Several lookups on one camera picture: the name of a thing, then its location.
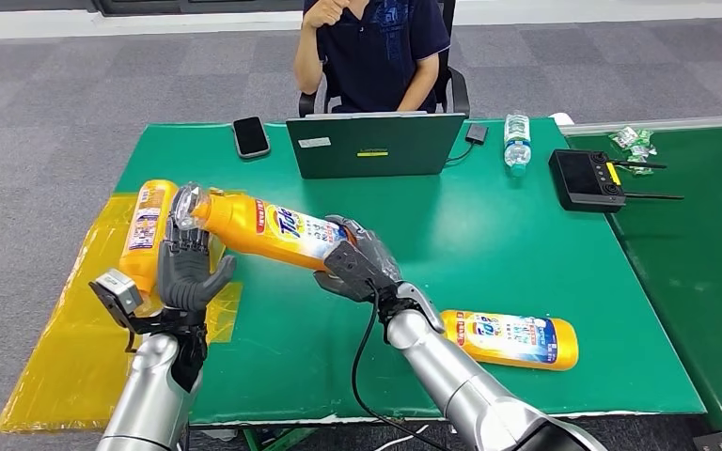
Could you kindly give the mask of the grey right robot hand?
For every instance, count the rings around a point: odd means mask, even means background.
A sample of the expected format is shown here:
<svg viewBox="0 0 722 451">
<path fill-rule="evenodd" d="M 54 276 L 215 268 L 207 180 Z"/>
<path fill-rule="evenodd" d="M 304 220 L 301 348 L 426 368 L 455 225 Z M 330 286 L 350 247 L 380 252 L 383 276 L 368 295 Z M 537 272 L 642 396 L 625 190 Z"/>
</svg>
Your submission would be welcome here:
<svg viewBox="0 0 722 451">
<path fill-rule="evenodd" d="M 325 220 L 343 228 L 348 242 L 327 255 L 326 271 L 313 273 L 322 289 L 355 302 L 370 302 L 375 290 L 392 288 L 402 280 L 399 265 L 374 231 L 340 215 Z"/>
</svg>

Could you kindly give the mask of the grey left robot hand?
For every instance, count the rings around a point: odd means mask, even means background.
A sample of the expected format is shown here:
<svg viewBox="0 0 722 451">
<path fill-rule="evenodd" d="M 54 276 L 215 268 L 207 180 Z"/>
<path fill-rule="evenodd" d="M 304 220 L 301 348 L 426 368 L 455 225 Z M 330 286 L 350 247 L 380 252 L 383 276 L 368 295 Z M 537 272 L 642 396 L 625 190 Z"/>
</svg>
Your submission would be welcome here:
<svg viewBox="0 0 722 451">
<path fill-rule="evenodd" d="M 231 281 L 235 257 L 222 256 L 212 270 L 210 238 L 204 229 L 182 230 L 172 214 L 167 216 L 157 264 L 157 292 L 165 306 L 187 312 L 205 311 Z"/>
</svg>

